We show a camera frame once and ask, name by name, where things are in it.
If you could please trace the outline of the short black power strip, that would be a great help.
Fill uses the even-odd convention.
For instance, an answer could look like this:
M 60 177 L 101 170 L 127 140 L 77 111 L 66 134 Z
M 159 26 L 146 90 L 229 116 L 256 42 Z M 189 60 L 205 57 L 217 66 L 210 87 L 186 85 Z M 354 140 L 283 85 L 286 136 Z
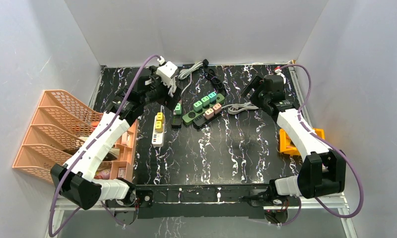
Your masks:
M 172 129 L 179 129 L 182 126 L 182 114 L 181 115 L 175 115 L 174 111 L 172 114 L 172 122 L 171 122 L 171 128 Z

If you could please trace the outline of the yellow plug adapter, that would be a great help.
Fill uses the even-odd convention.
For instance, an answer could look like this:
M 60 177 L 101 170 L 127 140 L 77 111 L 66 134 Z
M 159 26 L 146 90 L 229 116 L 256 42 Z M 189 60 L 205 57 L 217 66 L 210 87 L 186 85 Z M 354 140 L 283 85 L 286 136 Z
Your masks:
M 164 120 L 164 114 L 162 112 L 157 113 L 156 120 L 157 121 L 163 121 Z
M 164 124 L 162 123 L 162 121 L 156 121 L 155 122 L 154 129 L 155 129 L 155 131 L 157 133 L 162 133 L 163 132 L 163 128 L 164 128 Z

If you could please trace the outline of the green power strip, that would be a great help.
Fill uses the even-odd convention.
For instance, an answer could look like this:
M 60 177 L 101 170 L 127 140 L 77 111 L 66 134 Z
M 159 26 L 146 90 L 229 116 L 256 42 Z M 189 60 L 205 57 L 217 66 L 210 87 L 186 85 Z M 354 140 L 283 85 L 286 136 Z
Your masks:
M 193 107 L 191 110 L 189 110 L 189 111 L 187 111 L 186 113 L 184 113 L 184 114 L 182 115 L 182 122 L 183 122 L 183 124 L 184 124 L 185 126 L 191 125 L 191 124 L 193 123 L 193 120 L 194 120 L 196 117 L 198 117 L 199 115 L 201 115 L 202 113 L 204 113 L 207 109 L 213 107 L 213 106 L 214 106 L 215 104 L 217 104 L 217 103 L 220 103 L 220 104 L 223 105 L 224 102 L 225 102 L 225 96 L 222 95 L 222 94 L 220 94 L 220 93 L 218 93 L 218 94 L 217 94 L 216 101 L 215 101 L 214 103 L 209 103 L 209 105 L 208 105 L 207 107 L 203 108 L 202 111 L 201 111 L 200 113 L 196 113 L 196 112 L 194 111 L 194 107 Z

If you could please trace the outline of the white power strip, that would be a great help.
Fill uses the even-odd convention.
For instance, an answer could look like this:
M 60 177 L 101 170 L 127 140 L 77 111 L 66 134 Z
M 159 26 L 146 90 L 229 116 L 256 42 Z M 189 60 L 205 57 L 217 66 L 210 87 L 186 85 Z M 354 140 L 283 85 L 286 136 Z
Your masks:
M 153 133 L 152 133 L 152 146 L 162 147 L 164 144 L 165 136 L 165 116 L 162 112 L 158 112 L 154 118 Z

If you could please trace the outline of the pink plug adapter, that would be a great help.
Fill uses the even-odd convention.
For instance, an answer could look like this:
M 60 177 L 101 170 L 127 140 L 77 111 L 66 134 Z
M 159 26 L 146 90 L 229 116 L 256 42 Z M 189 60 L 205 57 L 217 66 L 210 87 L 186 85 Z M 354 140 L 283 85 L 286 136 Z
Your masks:
M 213 111 L 213 109 L 212 108 L 209 108 L 209 109 L 207 109 L 205 112 L 204 112 L 204 118 L 206 119 L 206 120 L 210 120 L 213 116 L 214 116 L 214 111 Z
M 217 103 L 217 104 L 215 104 L 215 105 L 212 107 L 212 109 L 213 109 L 213 111 L 214 111 L 214 114 L 216 115 L 216 114 L 218 114 L 218 113 L 221 112 L 221 110 L 222 110 L 222 105 L 221 105 L 220 103 Z

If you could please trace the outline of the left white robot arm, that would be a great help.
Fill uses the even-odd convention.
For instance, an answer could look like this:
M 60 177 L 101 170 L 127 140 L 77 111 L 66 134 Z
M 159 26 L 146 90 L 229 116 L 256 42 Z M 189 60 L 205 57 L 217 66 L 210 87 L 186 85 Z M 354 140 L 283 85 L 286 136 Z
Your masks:
M 106 107 L 99 124 L 84 144 L 63 165 L 55 164 L 50 174 L 61 195 L 88 210 L 98 201 L 118 200 L 124 206 L 136 201 L 135 185 L 124 178 L 95 179 L 96 171 L 117 140 L 128 131 L 144 107 L 157 102 L 173 110 L 181 95 L 176 85 L 177 66 L 149 67 L 150 75 L 137 77 L 138 91 L 121 88 Z

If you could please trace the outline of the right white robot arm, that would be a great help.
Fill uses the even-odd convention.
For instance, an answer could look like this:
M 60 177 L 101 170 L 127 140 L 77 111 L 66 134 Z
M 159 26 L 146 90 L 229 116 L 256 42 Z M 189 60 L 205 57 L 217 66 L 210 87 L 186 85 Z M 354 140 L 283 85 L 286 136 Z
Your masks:
M 279 75 L 255 76 L 245 87 L 242 96 L 251 93 L 250 101 L 262 109 L 285 131 L 303 159 L 298 175 L 272 179 L 264 192 L 246 196 L 254 200 L 259 196 L 273 205 L 281 205 L 288 196 L 315 198 L 344 191 L 346 162 L 341 151 L 317 138 L 299 112 L 295 101 L 286 99 L 284 80 Z

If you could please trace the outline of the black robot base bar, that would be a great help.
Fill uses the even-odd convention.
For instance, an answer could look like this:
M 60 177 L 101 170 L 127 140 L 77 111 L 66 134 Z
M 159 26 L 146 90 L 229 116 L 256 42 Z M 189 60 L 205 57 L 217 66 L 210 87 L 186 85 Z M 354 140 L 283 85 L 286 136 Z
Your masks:
M 165 217 L 246 217 L 284 223 L 298 207 L 293 196 L 279 196 L 268 184 L 138 185 L 127 202 L 108 200 L 117 213 L 133 219 Z

